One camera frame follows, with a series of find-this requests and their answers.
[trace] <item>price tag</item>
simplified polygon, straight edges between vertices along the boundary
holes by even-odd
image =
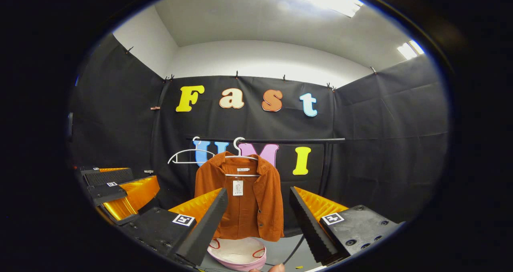
[[[244,181],[233,181],[233,195],[242,196]]]

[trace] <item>white clothes hanger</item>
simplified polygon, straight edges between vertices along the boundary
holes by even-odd
[[[254,157],[248,157],[248,156],[241,156],[240,154],[242,153],[242,151],[240,151],[240,148],[237,147],[237,141],[240,140],[240,139],[244,139],[243,137],[236,137],[234,140],[233,140],[233,146],[238,150],[238,155],[237,156],[226,156],[225,158],[246,158],[246,159],[254,159],[254,160],[257,160],[257,158],[254,158]]]
[[[194,142],[196,139],[199,139],[200,137],[196,136],[192,139],[192,141]],[[204,162],[178,162],[178,154],[182,153],[182,152],[187,152],[187,151],[202,151],[202,152],[207,152],[207,153],[211,153],[213,156],[215,156],[216,154],[210,152],[210,151],[207,151],[207,150],[201,150],[201,149],[198,149],[198,145],[201,143],[198,142],[198,144],[196,145],[196,149],[187,149],[187,150],[182,150],[174,155],[172,155],[170,158],[169,158],[169,161],[167,161],[167,163],[169,164],[169,162],[171,162],[171,160],[175,158],[175,160],[173,160],[173,163],[176,163],[176,164],[198,164],[198,163],[204,163]]]
[[[238,150],[238,155],[237,156],[226,156],[226,158],[245,158],[245,159],[254,159],[254,160],[258,161],[257,158],[240,155],[242,153],[242,151],[240,151],[240,148],[237,147],[237,141],[240,139],[244,139],[244,138],[237,137],[235,140],[233,140],[233,146]],[[225,174],[225,175],[231,176],[231,177],[259,177],[260,176],[260,175],[237,175],[237,174]]]

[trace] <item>clothing rack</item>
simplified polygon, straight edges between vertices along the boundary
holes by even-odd
[[[209,142],[232,142],[233,139],[213,139],[213,138],[202,138],[198,139],[199,141],[209,141]],[[318,195],[323,196],[324,191],[326,190],[326,182],[327,182],[327,174],[328,174],[328,165],[327,162],[329,153],[333,144],[341,144],[346,141],[345,138],[334,138],[334,139],[239,139],[236,143],[254,143],[254,144],[322,144],[324,146],[324,159],[323,166],[321,172],[321,183],[319,185]]]

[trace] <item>white wall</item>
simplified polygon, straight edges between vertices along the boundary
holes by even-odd
[[[178,46],[154,6],[128,19],[113,34],[126,49],[133,46],[130,53],[160,77],[171,75],[169,62]]]
[[[339,88],[372,70],[351,60],[312,48],[263,40],[224,40],[180,47],[167,75],[272,77]]]

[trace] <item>black curtain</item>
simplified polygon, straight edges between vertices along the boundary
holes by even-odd
[[[75,166],[151,169],[154,111],[163,80],[108,34],[79,69],[71,97]]]
[[[327,196],[400,222],[429,200],[448,141],[443,79],[425,55],[335,90],[335,136]]]
[[[319,139],[345,137],[328,159],[322,145],[282,145],[276,168],[282,180],[285,234],[300,230],[288,205],[290,186],[318,192],[323,162],[330,163],[325,197],[364,204],[392,221],[410,220],[430,198],[441,173],[448,136],[447,101],[436,66],[426,56],[369,75],[334,92],[315,84],[261,77],[188,77],[163,81],[108,35],[82,67],[72,97],[75,166],[130,167],[136,177],[154,170],[162,208],[194,196],[196,164],[167,164],[189,149],[188,138]],[[183,86],[205,92],[189,112],[176,112]],[[238,88],[244,106],[224,109],[223,90]],[[264,92],[283,93],[283,107],[264,111]],[[315,117],[299,97],[311,93]],[[159,106],[160,110],[150,110]],[[308,174],[293,175],[295,148],[308,146]],[[263,144],[254,144],[257,153]],[[210,143],[207,148],[217,153]],[[236,153],[230,143],[227,150]],[[185,154],[194,160],[194,153]]]

